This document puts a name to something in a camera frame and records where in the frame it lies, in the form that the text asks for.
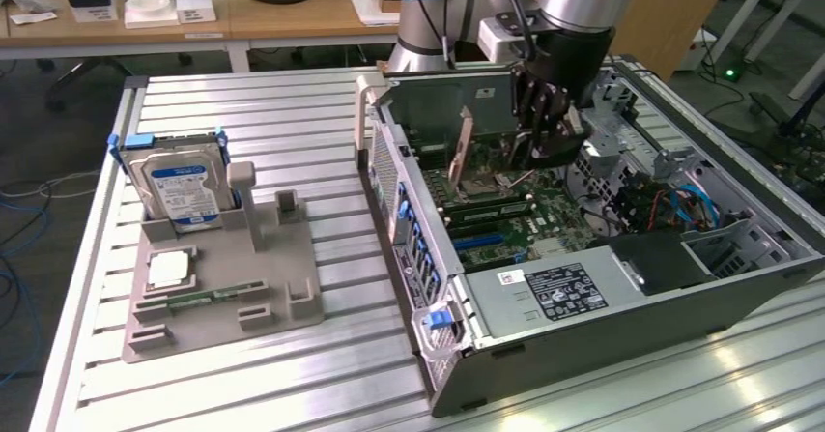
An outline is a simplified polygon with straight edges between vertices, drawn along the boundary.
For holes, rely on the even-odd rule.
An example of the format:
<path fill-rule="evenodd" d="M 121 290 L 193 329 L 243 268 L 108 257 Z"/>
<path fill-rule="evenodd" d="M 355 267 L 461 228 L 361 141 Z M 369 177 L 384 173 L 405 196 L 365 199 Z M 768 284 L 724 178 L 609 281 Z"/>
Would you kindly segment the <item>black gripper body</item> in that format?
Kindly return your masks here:
<path fill-rule="evenodd" d="M 536 52 L 528 60 L 528 72 L 536 87 L 552 84 L 566 89 L 568 96 L 581 102 L 585 88 L 600 71 L 612 42 L 612 29 L 598 33 L 578 33 L 556 29 L 536 36 Z"/>

